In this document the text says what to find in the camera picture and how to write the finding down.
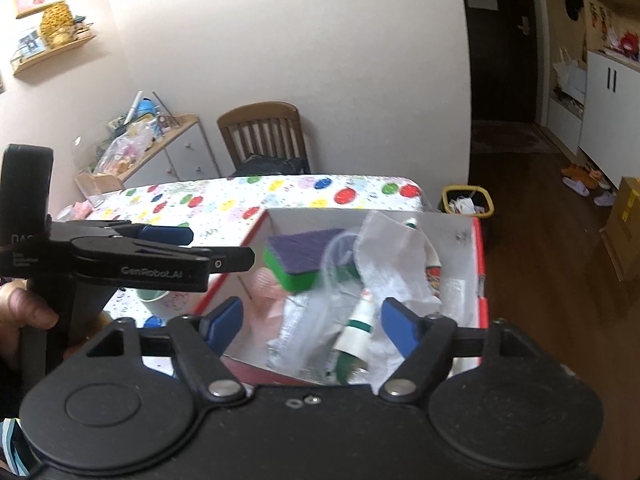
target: sponge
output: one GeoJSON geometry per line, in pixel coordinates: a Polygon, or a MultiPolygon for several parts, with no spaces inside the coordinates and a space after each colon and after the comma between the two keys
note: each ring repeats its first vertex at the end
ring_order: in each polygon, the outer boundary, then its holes
{"type": "Polygon", "coordinates": [[[296,294],[309,290],[319,274],[324,250],[343,231],[325,229],[295,235],[273,235],[264,247],[264,264],[273,271],[286,291],[296,294]]]}

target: box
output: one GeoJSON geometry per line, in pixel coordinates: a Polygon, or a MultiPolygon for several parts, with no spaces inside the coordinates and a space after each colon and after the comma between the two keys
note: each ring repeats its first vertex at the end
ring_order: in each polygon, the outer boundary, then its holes
{"type": "Polygon", "coordinates": [[[620,281],[640,274],[640,178],[622,178],[602,240],[620,281]]]}
{"type": "MultiPolygon", "coordinates": [[[[243,304],[250,306],[251,275],[256,269],[264,266],[262,248],[269,236],[329,228],[353,228],[362,225],[368,213],[368,210],[363,209],[265,210],[243,242],[244,246],[253,248],[255,252],[253,269],[249,272],[223,276],[223,279],[218,280],[203,297],[194,313],[206,314],[229,296],[239,296],[243,304]]],[[[465,307],[470,313],[469,326],[486,328],[488,305],[484,297],[484,253],[478,219],[431,212],[382,211],[382,213],[398,222],[410,218],[417,219],[420,227],[438,251],[442,263],[441,279],[456,278],[466,282],[465,307]]],[[[247,384],[299,382],[296,378],[267,370],[266,352],[255,348],[252,341],[250,329],[245,324],[223,357],[225,365],[238,379],[247,384]]],[[[464,361],[463,369],[478,364],[475,358],[464,361]]]]}

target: tablecloth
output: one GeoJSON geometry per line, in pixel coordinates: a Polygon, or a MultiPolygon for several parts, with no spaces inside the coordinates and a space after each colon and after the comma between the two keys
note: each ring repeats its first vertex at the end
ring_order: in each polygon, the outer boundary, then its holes
{"type": "MultiPolygon", "coordinates": [[[[423,210],[420,188],[406,178],[275,175],[175,182],[109,193],[89,219],[188,226],[194,246],[236,246],[263,209],[289,207],[423,210]]],[[[133,289],[119,290],[105,311],[113,318],[132,317],[138,326],[150,317],[133,289]]]]}

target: doormat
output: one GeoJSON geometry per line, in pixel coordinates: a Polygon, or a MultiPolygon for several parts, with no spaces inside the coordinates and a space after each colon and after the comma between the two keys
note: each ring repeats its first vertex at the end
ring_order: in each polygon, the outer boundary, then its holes
{"type": "Polygon", "coordinates": [[[471,153],[559,153],[533,124],[473,121],[471,153]]]}

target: white box with red edge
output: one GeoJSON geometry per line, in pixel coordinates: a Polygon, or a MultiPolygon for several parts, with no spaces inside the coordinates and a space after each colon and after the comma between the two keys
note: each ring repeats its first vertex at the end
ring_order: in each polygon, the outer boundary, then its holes
{"type": "MultiPolygon", "coordinates": [[[[206,314],[230,296],[242,300],[251,308],[250,277],[263,267],[262,250],[269,236],[297,234],[321,229],[349,229],[361,226],[369,213],[364,209],[296,208],[268,209],[256,221],[242,245],[255,252],[255,265],[249,272],[226,274],[197,305],[194,314],[206,314]]],[[[469,326],[488,326],[488,303],[484,297],[484,252],[478,219],[436,212],[382,211],[393,220],[403,222],[415,218],[431,241],[442,264],[441,279],[465,280],[465,308],[469,326]]],[[[298,383],[294,378],[275,374],[265,368],[266,350],[255,348],[250,327],[245,323],[223,358],[226,366],[247,384],[298,383]]],[[[477,360],[466,360],[465,368],[475,366],[477,360]]]]}

